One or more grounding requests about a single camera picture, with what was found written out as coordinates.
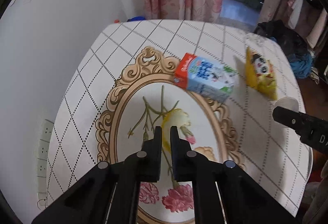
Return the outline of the clothes rack with coats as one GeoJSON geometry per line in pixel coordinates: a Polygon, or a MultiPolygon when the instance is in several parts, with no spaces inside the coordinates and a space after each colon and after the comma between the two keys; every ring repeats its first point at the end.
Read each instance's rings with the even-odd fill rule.
{"type": "Polygon", "coordinates": [[[309,77],[319,81],[326,67],[319,55],[327,46],[327,10],[319,0],[264,0],[258,24],[279,19],[307,43],[313,61],[309,77]]]}

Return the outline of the yellow snack bag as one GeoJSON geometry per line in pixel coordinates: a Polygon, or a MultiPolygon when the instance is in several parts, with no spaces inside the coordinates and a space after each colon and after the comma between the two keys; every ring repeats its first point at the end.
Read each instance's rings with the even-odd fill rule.
{"type": "Polygon", "coordinates": [[[270,100],[277,100],[276,76],[270,60],[250,47],[246,48],[245,76],[249,87],[270,100]]]}

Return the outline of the white checked tablecloth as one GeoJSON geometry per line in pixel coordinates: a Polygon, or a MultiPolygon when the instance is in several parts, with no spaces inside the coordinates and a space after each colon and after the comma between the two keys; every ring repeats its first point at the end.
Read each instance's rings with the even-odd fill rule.
{"type": "Polygon", "coordinates": [[[142,223],[192,223],[192,184],[172,179],[170,128],[216,162],[233,160],[293,216],[312,166],[312,151],[272,118],[274,102],[245,80],[246,50],[269,59],[277,96],[303,111],[299,86],[279,45],[223,25],[179,20],[116,23],[98,36],[59,107],[48,150],[47,201],[52,203],[96,163],[117,163],[163,130],[161,178],[143,183],[142,223]],[[195,54],[235,72],[219,103],[173,84],[180,59],[195,54]]]}

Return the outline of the blue black clothes pile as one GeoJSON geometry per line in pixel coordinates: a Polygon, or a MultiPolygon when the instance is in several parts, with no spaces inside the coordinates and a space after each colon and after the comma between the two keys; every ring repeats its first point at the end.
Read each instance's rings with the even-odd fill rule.
{"type": "Polygon", "coordinates": [[[282,20],[259,23],[254,33],[269,38],[280,46],[297,79],[310,76],[313,61],[308,44],[297,32],[286,27],[282,20]]]}

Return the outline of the white wall power strip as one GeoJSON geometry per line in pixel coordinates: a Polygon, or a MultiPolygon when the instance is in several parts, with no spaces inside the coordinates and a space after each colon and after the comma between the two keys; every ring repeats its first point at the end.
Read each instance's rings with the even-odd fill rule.
{"type": "Polygon", "coordinates": [[[38,135],[36,152],[36,174],[37,174],[37,207],[44,209],[47,206],[47,160],[53,122],[44,120],[38,135]]]}

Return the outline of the blue white milk carton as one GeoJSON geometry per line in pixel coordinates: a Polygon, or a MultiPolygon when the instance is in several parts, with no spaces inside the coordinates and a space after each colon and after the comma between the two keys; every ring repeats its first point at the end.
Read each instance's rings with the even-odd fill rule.
{"type": "Polygon", "coordinates": [[[232,94],[237,72],[231,67],[186,53],[175,71],[173,82],[180,88],[224,103],[232,94]]]}

